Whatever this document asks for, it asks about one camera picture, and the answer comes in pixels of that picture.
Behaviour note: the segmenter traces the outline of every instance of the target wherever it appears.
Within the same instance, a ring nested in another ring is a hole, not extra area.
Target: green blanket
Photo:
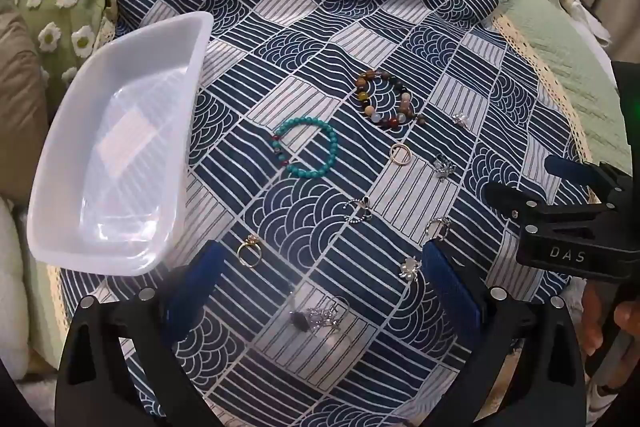
[[[548,0],[502,0],[504,13],[564,87],[580,117],[593,161],[631,172],[631,153],[614,86],[571,26]]]

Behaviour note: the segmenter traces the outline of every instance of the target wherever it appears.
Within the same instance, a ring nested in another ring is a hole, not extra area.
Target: turquoise bead bracelet
[[[289,129],[297,125],[317,125],[319,128],[324,130],[329,137],[329,159],[317,171],[307,171],[306,169],[301,169],[295,165],[290,165],[289,160],[287,160],[287,155],[282,151],[280,138],[284,136]],[[321,178],[330,171],[331,167],[334,166],[335,158],[338,153],[338,136],[335,134],[333,127],[318,118],[311,118],[308,116],[305,118],[292,118],[291,120],[287,120],[282,123],[276,129],[276,134],[273,135],[273,142],[271,143],[271,146],[273,147],[274,152],[278,155],[278,160],[282,162],[282,165],[286,166],[287,171],[289,171],[292,176],[296,176],[298,178]]]

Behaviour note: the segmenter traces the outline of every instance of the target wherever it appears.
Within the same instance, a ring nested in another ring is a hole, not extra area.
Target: jewelry
[[[330,306],[289,312],[291,323],[303,333],[310,332],[313,334],[320,328],[331,328],[332,331],[339,331],[340,320],[338,320],[337,299],[332,298],[331,300],[332,304]]]
[[[357,204],[357,206],[364,207],[364,215],[359,217],[344,216],[344,220],[347,223],[351,223],[352,225],[360,223],[361,221],[371,221],[373,214],[371,213],[371,210],[369,208],[369,198],[365,196],[361,200],[349,200],[346,203],[343,203],[342,207],[346,208],[348,204],[351,204],[353,205],[353,208],[356,208],[354,203]]]
[[[418,277],[420,268],[422,268],[422,261],[416,261],[415,255],[413,257],[407,257],[404,260],[404,264],[400,267],[400,273],[398,276],[400,279],[411,282]]]
[[[369,93],[367,92],[367,82],[373,82],[377,78],[386,80],[393,86],[393,88],[400,93],[400,105],[397,112],[391,112],[390,117],[382,117],[382,115],[376,112],[375,108],[370,103]],[[411,93],[404,87],[404,84],[398,79],[398,77],[388,73],[387,71],[374,71],[368,70],[361,73],[356,80],[356,97],[360,100],[362,110],[374,124],[380,124],[383,129],[390,128],[392,130],[397,129],[400,125],[408,123],[410,120],[416,117],[414,109],[411,105]],[[418,115],[418,123],[425,124],[426,118],[424,115]]]
[[[443,241],[444,238],[447,237],[449,229],[451,228],[451,219],[447,216],[434,217],[433,219],[430,219],[427,226],[424,228],[427,231],[427,237],[429,237],[429,227],[434,223],[440,223],[441,227],[438,229],[437,235],[434,235],[432,239],[434,241]]]
[[[436,172],[436,176],[443,182],[444,178],[448,178],[449,175],[456,171],[456,166],[449,158],[440,153],[433,161],[433,169]]]
[[[467,128],[468,119],[466,117],[466,114],[457,112],[456,114],[451,116],[451,120],[453,120],[453,123],[458,127],[462,127],[463,129]]]
[[[258,245],[258,243],[260,243],[260,237],[255,235],[255,233],[250,234],[249,237],[247,237],[244,241],[242,241],[242,243],[236,250],[238,261],[240,261],[240,264],[242,264],[242,266],[246,266],[247,268],[255,268],[256,266],[258,266],[258,264],[260,264],[260,261],[262,260],[262,248],[260,248],[260,245]],[[258,251],[258,261],[256,261],[253,264],[245,261],[242,258],[242,254],[240,253],[242,251],[242,248],[249,248],[249,247],[255,247],[256,250]]]
[[[307,171],[300,167],[296,167],[295,165],[289,165],[287,155],[282,152],[282,144],[280,143],[282,136],[292,127],[302,124],[317,125],[324,130],[329,137],[329,159],[318,171]],[[292,176],[296,176],[298,178],[321,178],[331,170],[331,167],[335,163],[335,158],[338,152],[338,136],[335,134],[333,127],[318,118],[311,118],[308,116],[305,118],[292,118],[291,120],[287,120],[280,124],[276,129],[271,146],[273,147],[273,151],[278,155],[278,160],[282,162],[282,165],[287,167],[287,171],[289,171]]]
[[[396,149],[402,149],[403,151],[405,151],[409,155],[409,158],[407,158],[405,161],[402,161],[402,162],[396,160],[396,158],[394,158],[394,152],[396,152]],[[413,156],[414,154],[411,152],[411,149],[409,149],[409,147],[407,147],[404,143],[394,143],[391,146],[391,149],[389,149],[389,159],[393,163],[401,167],[405,165],[409,165],[409,163],[411,163],[411,158]]]

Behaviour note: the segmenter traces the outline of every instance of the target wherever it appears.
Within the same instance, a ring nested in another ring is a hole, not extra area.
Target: gold ring
[[[406,161],[404,162],[399,162],[398,160],[396,160],[394,158],[394,152],[396,151],[396,149],[402,149],[403,151],[406,151],[406,153],[409,155],[409,158],[406,159]],[[409,163],[411,163],[411,158],[414,154],[411,152],[411,149],[409,149],[409,147],[407,147],[404,143],[394,143],[391,146],[391,149],[389,149],[389,159],[395,163],[396,165],[399,166],[404,166],[404,165],[409,165]]]
[[[242,241],[242,243],[236,250],[238,261],[240,261],[240,264],[242,264],[242,266],[246,266],[247,268],[255,268],[256,266],[258,266],[258,264],[260,264],[260,261],[262,260],[262,248],[260,248],[260,245],[258,245],[259,242],[260,242],[260,238],[253,233],[249,237],[247,237],[244,241]],[[242,255],[240,254],[240,252],[242,251],[242,248],[249,248],[249,247],[255,247],[258,250],[258,261],[256,261],[253,264],[245,261],[242,258]]]

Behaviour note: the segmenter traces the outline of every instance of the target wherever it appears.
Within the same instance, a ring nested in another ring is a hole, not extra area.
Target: beige cushion
[[[0,0],[0,195],[29,203],[47,136],[44,81],[35,46],[11,0]]]

